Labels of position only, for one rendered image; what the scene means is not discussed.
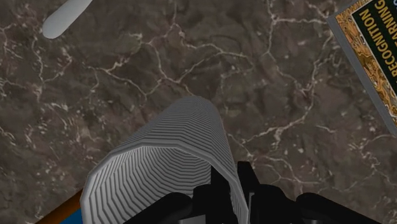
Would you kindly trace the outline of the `white ribbed cup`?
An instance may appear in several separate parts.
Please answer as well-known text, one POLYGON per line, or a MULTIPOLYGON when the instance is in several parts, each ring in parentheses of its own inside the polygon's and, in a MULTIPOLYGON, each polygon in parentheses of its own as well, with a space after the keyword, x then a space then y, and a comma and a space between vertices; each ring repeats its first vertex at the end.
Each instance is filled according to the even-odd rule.
POLYGON ((230 185, 239 224, 249 209, 225 130, 215 106, 205 98, 177 100, 89 173, 81 194, 83 224, 123 224, 172 192, 193 195, 216 169, 230 185))

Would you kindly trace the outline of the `book with gold-black cover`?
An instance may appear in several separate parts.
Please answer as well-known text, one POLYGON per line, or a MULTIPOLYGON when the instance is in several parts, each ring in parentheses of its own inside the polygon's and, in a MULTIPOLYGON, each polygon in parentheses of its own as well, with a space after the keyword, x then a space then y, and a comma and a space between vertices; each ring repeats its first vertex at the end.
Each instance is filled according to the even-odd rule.
POLYGON ((386 127, 397 136, 397 0, 354 0, 327 23, 386 127))

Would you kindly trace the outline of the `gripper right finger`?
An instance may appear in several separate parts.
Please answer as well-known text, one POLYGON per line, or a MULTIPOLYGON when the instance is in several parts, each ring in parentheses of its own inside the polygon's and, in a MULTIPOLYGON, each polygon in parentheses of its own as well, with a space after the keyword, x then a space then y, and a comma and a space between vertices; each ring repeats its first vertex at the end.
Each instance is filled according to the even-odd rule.
POLYGON ((316 193, 291 200, 279 187, 261 184, 249 162, 239 161, 237 173, 250 224, 381 224, 316 193))

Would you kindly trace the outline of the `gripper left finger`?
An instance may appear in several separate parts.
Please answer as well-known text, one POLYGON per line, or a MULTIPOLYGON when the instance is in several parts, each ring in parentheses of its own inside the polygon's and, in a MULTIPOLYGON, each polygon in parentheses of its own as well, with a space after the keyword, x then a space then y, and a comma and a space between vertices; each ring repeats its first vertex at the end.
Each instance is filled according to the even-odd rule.
POLYGON ((232 224, 228 181, 211 168, 209 184, 193 189, 193 195, 169 193, 123 224, 232 224))

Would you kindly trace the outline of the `orange and blue flat object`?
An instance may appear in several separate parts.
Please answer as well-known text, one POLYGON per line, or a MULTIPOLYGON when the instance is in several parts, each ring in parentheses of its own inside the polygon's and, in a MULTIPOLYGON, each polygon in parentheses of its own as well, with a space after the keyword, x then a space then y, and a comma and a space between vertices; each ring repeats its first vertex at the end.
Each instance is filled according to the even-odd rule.
POLYGON ((80 197, 82 191, 83 190, 80 190, 75 193, 71 198, 67 199, 35 224, 60 224, 62 221, 70 217, 70 215, 80 209, 80 197))

